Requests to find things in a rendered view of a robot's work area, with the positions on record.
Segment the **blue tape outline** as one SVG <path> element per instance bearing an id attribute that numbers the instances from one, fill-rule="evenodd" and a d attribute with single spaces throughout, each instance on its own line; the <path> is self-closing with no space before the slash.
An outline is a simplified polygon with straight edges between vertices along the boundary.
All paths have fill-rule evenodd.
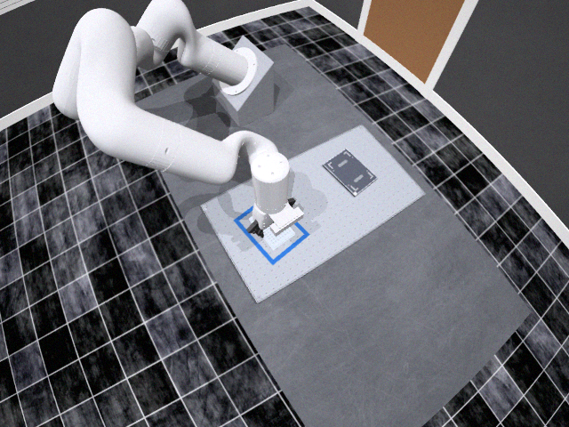
<path id="1" fill-rule="evenodd" d="M 279 256 L 277 256 L 274 260 L 268 255 L 268 253 L 261 247 L 261 245 L 254 239 L 254 237 L 248 233 L 246 231 L 246 228 L 242 225 L 242 223 L 240 222 L 240 220 L 242 218 L 244 218 L 248 213 L 250 213 L 253 209 L 253 206 L 251 208 L 249 208 L 247 211 L 245 211 L 244 213 L 242 213 L 240 216 L 238 216 L 234 222 L 237 224 L 237 226 L 244 232 L 244 234 L 255 244 L 255 246 L 262 252 L 262 254 L 268 259 L 268 261 L 274 265 L 276 262 L 278 262 L 282 257 L 284 257 L 286 254 L 288 254 L 292 249 L 294 249 L 294 247 L 296 247 L 301 241 L 303 241 L 306 237 L 309 236 L 308 232 L 306 230 L 303 229 L 303 227 L 298 223 L 294 223 L 299 230 L 304 234 L 302 237 L 300 237 L 298 240 L 296 240 L 292 245 L 290 245 L 288 248 L 286 248 Z"/>

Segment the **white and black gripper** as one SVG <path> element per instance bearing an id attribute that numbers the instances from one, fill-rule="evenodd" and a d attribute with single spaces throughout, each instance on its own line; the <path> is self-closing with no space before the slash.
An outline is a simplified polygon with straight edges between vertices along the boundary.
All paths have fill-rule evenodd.
<path id="1" fill-rule="evenodd" d="M 291 207 L 293 207 L 293 204 L 295 203 L 295 199 L 289 198 L 289 199 L 287 199 L 287 203 Z M 263 213 L 261 210 L 259 210 L 258 207 L 255 205 L 255 203 L 254 203 L 254 206 L 252 209 L 252 219 L 254 220 L 254 222 L 246 229 L 247 232 L 252 233 L 252 234 L 255 234 L 255 232 L 257 232 L 256 234 L 258 236 L 261 236 L 262 238 L 264 238 L 263 230 L 265 230 L 271 224 L 273 224 L 274 221 L 270 218 L 270 216 L 267 213 Z"/>

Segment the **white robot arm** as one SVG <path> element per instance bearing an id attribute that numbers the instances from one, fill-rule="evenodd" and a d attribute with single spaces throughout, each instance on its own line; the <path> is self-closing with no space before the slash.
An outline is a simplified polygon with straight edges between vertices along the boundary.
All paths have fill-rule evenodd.
<path id="1" fill-rule="evenodd" d="M 247 160 L 255 204 L 274 221 L 269 227 L 278 236 L 304 213 L 287 203 L 290 165 L 272 141 L 249 131 L 218 141 L 136 106 L 136 68 L 158 67 L 178 38 L 179 63 L 219 80 L 223 92 L 238 95 L 252 84 L 258 69 L 252 50 L 232 51 L 200 34 L 181 0 L 152 0 L 136 27 L 105 8 L 81 18 L 52 89 L 55 106 L 80 120 L 102 152 L 137 165 L 223 185 L 233 178 L 238 157 Z"/>

